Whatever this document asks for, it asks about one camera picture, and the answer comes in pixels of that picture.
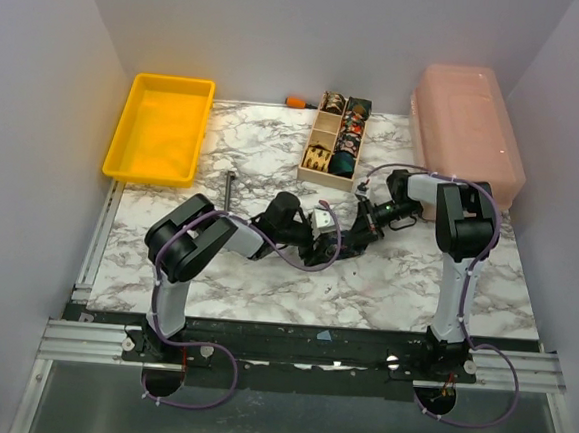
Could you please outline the navy floral necktie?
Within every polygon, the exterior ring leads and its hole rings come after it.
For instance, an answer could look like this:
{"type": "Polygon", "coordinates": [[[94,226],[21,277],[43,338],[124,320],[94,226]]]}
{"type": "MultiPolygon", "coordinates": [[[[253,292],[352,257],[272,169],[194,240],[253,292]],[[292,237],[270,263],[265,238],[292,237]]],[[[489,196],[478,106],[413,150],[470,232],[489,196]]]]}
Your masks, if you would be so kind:
{"type": "MultiPolygon", "coordinates": [[[[314,253],[322,263],[328,263],[334,257],[337,250],[337,235],[335,232],[321,234],[316,240],[314,253]]],[[[337,260],[355,258],[361,256],[369,244],[358,239],[349,230],[341,232],[340,251],[337,260]]]]}

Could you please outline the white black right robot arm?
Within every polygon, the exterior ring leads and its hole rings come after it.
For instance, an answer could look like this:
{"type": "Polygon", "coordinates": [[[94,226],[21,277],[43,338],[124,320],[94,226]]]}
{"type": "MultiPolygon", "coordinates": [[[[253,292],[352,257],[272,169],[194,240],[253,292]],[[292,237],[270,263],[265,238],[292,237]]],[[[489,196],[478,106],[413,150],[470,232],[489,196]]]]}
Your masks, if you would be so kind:
{"type": "Polygon", "coordinates": [[[390,200],[373,204],[358,194],[357,217],[343,235],[341,254],[365,250],[384,237],[383,228],[434,207],[435,240],[442,252],[442,280],[432,324],[427,328],[418,366],[440,380],[467,360],[469,313],[483,263],[500,238],[500,210],[490,185],[456,177],[396,169],[387,178],[390,200]]]}

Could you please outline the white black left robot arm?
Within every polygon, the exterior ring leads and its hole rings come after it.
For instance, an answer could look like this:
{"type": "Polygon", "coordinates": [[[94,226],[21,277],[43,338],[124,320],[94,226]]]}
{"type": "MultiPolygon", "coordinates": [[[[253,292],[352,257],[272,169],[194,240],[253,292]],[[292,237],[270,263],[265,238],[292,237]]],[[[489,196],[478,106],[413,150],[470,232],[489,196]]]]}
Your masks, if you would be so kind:
{"type": "Polygon", "coordinates": [[[275,195],[266,210],[245,220],[219,210],[198,193],[151,226],[145,236],[148,259],[154,269],[150,309],[146,321],[152,332],[146,348],[159,362],[172,361],[184,347],[177,334],[185,327],[186,302],[191,281],[223,249],[251,261],[273,252],[288,265],[304,272],[330,267],[340,256],[342,232],[336,214],[326,201],[305,215],[300,200],[290,192],[275,195]],[[327,227],[333,241],[331,256],[318,265],[292,261],[279,247],[313,248],[327,227]]]}

